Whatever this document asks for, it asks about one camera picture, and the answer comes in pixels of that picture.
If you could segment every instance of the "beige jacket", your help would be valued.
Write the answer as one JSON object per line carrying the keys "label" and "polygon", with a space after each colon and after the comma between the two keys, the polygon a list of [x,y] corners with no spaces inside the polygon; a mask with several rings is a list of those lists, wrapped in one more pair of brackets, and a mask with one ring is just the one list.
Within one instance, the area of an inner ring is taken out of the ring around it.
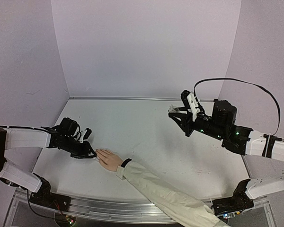
{"label": "beige jacket", "polygon": [[117,176],[126,179],[146,198],[185,227],[228,227],[202,201],[159,179],[142,165],[129,162],[118,167]]}

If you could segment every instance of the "white tabletop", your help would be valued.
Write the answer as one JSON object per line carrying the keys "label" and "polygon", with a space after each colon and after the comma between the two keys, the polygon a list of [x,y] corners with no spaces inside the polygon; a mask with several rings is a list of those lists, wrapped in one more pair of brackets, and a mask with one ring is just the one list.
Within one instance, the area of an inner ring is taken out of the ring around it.
{"label": "white tabletop", "polygon": [[[121,158],[132,158],[170,184],[199,199],[232,196],[248,178],[240,155],[221,142],[193,132],[190,138],[168,117],[175,101],[69,100],[64,117],[81,129],[93,130],[94,149],[108,148]],[[213,103],[203,103],[211,115]],[[68,152],[43,149],[34,172],[51,183],[52,192],[115,201],[147,201],[127,181],[101,167],[95,159],[74,159]]]}

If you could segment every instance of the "lavender wall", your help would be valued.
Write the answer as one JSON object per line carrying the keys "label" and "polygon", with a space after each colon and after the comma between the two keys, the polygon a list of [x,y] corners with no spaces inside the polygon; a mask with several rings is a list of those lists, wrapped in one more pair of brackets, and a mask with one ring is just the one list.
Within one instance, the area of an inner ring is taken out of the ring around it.
{"label": "lavender wall", "polygon": [[[225,77],[241,0],[52,0],[71,96],[174,97]],[[219,95],[222,82],[199,91]]]}
{"label": "lavender wall", "polygon": [[[0,0],[0,123],[54,124],[69,98],[50,0]],[[31,170],[40,149],[6,157]],[[14,189],[0,182],[0,226]]]}
{"label": "lavender wall", "polygon": [[[284,1],[243,0],[238,30],[226,77],[243,79],[270,90],[281,107],[278,136],[284,137]],[[273,133],[277,110],[273,100],[256,87],[225,81],[219,96],[238,108],[237,124]],[[254,177],[268,176],[284,164],[247,157]],[[269,196],[277,225],[284,227],[284,192]]]}

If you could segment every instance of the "cable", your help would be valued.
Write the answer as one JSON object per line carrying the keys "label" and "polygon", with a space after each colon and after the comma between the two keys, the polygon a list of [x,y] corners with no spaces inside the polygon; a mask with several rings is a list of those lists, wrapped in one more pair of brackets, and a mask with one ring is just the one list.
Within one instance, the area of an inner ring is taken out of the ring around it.
{"label": "cable", "polygon": [[59,204],[58,204],[56,201],[54,201],[53,203],[55,204],[56,208],[60,211],[61,215],[63,215],[63,216],[66,217],[66,215],[64,215],[64,214],[62,213],[62,211],[60,210]]}
{"label": "cable", "polygon": [[77,134],[80,134],[80,136],[77,138],[77,140],[80,140],[80,139],[81,139],[81,136],[82,136],[80,125],[78,125],[78,128],[79,128],[79,131],[78,131]]}
{"label": "cable", "polygon": [[4,128],[4,129],[31,129],[31,130],[36,130],[36,131],[44,131],[44,132],[48,133],[48,131],[45,130],[45,129],[26,127],[26,126],[6,126],[6,125],[0,125],[0,128]]}
{"label": "cable", "polygon": [[246,82],[246,81],[243,81],[243,80],[239,80],[239,79],[235,79],[235,78],[209,78],[209,79],[203,79],[203,80],[200,80],[198,81],[195,86],[194,86],[194,96],[196,97],[196,94],[195,94],[195,87],[198,85],[198,84],[201,84],[203,82],[206,82],[206,81],[213,81],[213,80],[233,80],[233,81],[237,81],[237,82],[241,82],[241,83],[245,83],[245,84],[251,84],[251,85],[254,85],[258,88],[260,88],[261,90],[263,90],[264,92],[268,93],[272,99],[274,100],[275,104],[276,104],[276,107],[278,109],[278,127],[275,131],[275,133],[273,134],[273,136],[278,132],[279,130],[279,127],[280,127],[280,121],[281,121],[281,110],[280,110],[280,105],[278,104],[278,101],[276,100],[276,98],[273,96],[273,94],[268,91],[266,88],[264,88],[263,86],[261,85],[258,85],[258,84],[253,84],[253,83],[249,83],[249,82]]}
{"label": "cable", "polygon": [[26,189],[26,191],[27,191],[27,202],[28,202],[28,206],[29,206],[29,208],[32,210],[32,212],[33,212],[34,214],[40,216],[40,217],[49,218],[49,219],[52,219],[52,220],[55,220],[55,221],[56,221],[55,218],[48,217],[48,216],[44,216],[44,215],[41,215],[41,214],[38,214],[37,212],[35,212],[35,211],[33,210],[32,206],[30,205],[30,202],[29,202],[29,192],[28,192],[28,189]]}

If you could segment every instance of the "wrist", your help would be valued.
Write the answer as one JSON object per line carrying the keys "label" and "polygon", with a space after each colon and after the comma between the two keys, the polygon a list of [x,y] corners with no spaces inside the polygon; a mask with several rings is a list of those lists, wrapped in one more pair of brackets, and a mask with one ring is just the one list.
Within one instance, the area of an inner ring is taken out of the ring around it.
{"label": "wrist", "polygon": [[125,168],[125,166],[131,161],[130,158],[126,159],[120,166]]}

